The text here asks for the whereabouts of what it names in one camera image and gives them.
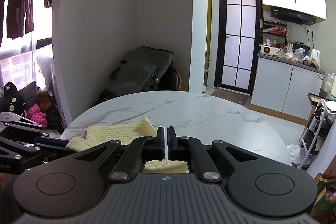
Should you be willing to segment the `pale yellow knit towel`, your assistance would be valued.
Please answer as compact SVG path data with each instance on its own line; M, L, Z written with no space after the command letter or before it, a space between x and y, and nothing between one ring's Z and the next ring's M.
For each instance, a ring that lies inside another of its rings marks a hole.
M117 124L113 126L89 126L85 138L74 137L67 144L66 148L81 152L96 145L110 140L119 140L121 144L127 145L136 138L142 136L155 136L155 128L147 117L142 120ZM164 160L152 160L145 164L145 173L188 173L187 163L184 161L171 161L165 156Z

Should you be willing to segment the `brown door mat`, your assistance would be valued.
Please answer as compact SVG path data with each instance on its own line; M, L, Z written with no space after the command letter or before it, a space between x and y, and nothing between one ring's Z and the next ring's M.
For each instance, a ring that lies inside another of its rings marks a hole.
M228 90L217 89L211 93L211 96L222 98L240 105L245 105L247 102L248 96Z

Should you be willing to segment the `dark grey backpack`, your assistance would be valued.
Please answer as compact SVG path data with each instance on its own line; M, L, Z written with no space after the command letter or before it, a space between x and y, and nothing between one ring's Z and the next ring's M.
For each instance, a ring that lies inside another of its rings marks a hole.
M99 100L104 102L128 94L157 90L173 56L172 51L147 46L128 51L109 75Z

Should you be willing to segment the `brown teddy bear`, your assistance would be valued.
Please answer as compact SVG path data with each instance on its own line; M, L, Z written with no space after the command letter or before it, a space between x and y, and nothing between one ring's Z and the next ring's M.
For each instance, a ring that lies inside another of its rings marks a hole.
M45 114L48 114L54 106L49 94L43 90L40 90L36 93L35 100L41 112Z

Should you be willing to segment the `white metal trolley rack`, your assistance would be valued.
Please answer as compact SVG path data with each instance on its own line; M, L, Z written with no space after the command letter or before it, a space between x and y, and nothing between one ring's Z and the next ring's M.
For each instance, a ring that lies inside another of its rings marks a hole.
M335 101L319 100L299 139L298 168L307 170L317 158L335 120Z

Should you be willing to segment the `yellow vertical pipe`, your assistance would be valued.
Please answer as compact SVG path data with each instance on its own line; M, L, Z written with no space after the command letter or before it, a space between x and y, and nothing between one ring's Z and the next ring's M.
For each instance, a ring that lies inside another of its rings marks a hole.
M210 47L211 47L211 22L212 22L212 0L207 0L207 36L206 36L206 59L204 84L207 85L210 67Z

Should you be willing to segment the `black chair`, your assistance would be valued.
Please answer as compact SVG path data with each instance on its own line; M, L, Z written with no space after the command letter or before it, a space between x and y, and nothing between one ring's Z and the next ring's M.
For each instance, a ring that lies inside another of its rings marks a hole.
M158 90L180 91L181 86L182 78L180 74L170 65L159 80Z

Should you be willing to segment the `white electric kettle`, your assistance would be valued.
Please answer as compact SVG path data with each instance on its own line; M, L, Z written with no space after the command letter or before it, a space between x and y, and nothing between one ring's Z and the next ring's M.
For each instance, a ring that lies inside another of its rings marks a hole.
M320 61L320 51L317 49L312 49L310 58L311 58L311 63L314 64L316 68L320 68L321 61Z

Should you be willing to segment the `black range hood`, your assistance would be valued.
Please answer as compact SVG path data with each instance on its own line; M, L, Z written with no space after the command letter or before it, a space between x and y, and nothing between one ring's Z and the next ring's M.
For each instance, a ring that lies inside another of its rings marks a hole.
M277 18L286 22L291 22L299 25L311 26L316 24L317 22L316 18L309 14L285 9L282 7L271 6L270 15L272 16L272 18Z

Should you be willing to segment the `white toaster appliance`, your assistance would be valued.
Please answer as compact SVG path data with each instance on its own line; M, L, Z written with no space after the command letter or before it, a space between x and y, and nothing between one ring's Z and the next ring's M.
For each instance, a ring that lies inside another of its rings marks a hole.
M263 55L273 56L276 55L278 52L278 48L271 47L267 45L260 44L260 53Z

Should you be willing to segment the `pink plush toy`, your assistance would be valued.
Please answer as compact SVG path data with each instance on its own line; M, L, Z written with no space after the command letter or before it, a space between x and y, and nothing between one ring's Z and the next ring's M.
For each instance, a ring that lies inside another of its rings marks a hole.
M47 114L42 112L37 104L34 104L27 112L27 118L29 120L42 125L43 128L47 128Z

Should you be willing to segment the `black spice shelf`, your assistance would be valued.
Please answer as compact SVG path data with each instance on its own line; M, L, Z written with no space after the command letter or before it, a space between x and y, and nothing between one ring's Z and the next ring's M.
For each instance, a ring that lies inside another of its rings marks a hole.
M275 48L287 46L288 23L282 20L264 19L262 23L262 44Z

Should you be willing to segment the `white lower kitchen cabinet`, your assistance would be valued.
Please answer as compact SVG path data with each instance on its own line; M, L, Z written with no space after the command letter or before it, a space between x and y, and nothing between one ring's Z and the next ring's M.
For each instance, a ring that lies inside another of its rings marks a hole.
M258 54L251 110L305 125L311 113L307 95L317 95L325 73L278 57Z

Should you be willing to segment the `brown paper bag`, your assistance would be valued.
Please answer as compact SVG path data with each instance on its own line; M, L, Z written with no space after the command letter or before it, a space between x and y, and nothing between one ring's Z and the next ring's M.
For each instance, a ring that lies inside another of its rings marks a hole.
M318 173L318 196L310 215L319 223L335 223L335 176Z

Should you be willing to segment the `black penguin plush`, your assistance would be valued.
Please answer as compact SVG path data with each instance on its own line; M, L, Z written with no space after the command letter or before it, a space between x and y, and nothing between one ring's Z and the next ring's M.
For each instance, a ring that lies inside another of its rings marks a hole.
M21 117L25 116L26 104L13 83L4 86L4 99L1 112L11 112Z

